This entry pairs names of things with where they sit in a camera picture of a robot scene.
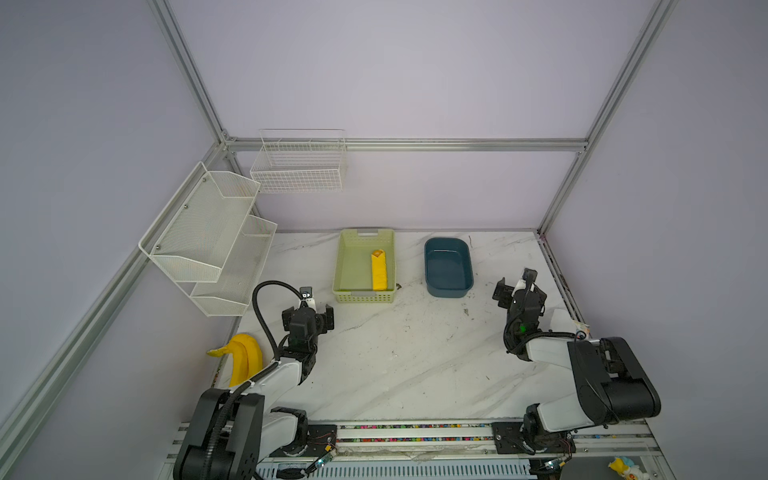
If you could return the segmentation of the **light green plastic basket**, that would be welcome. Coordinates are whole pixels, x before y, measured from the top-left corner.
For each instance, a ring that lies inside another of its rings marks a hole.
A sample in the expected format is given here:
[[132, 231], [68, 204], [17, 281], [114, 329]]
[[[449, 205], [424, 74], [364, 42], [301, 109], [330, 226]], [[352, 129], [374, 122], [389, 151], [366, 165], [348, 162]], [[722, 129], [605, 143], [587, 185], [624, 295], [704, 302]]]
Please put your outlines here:
[[[332, 291], [340, 303], [391, 303], [396, 292], [395, 231], [387, 228], [340, 232]], [[386, 252], [388, 289], [372, 289], [371, 253]]]

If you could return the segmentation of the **yellow paper napkin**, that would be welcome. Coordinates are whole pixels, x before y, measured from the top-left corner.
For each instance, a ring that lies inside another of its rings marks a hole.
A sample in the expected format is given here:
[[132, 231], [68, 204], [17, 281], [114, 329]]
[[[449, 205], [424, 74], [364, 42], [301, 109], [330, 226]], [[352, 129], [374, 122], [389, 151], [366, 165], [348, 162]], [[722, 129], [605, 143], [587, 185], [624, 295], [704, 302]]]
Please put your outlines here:
[[388, 289], [388, 273], [386, 252], [383, 249], [371, 253], [372, 289], [386, 291]]

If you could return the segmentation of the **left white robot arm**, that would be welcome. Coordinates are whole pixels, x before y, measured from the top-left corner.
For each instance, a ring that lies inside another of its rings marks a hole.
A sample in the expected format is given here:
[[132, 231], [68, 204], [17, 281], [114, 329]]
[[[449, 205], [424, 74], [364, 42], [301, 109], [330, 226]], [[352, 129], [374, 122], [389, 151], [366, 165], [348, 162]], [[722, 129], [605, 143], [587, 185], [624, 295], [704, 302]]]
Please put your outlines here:
[[233, 389], [206, 390], [177, 454], [174, 479], [253, 479], [273, 452], [306, 446], [306, 412], [279, 407], [315, 366], [318, 338], [335, 327], [332, 306], [301, 303], [282, 312], [287, 332], [280, 358]]

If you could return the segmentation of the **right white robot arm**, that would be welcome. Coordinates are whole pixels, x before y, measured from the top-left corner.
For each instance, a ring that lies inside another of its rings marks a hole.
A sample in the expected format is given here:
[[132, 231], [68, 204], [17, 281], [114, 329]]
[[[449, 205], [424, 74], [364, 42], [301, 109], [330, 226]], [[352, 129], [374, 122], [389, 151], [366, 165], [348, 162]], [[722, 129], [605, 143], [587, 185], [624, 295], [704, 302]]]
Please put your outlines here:
[[540, 328], [547, 294], [536, 276], [526, 269], [515, 285], [504, 279], [495, 285], [492, 299], [506, 311], [503, 344], [522, 361], [569, 371], [573, 389], [560, 399], [529, 405], [518, 422], [495, 423], [497, 444], [509, 441], [514, 453], [551, 452], [570, 447], [568, 435], [579, 429], [659, 415], [660, 396], [625, 339], [592, 340], [583, 330]]

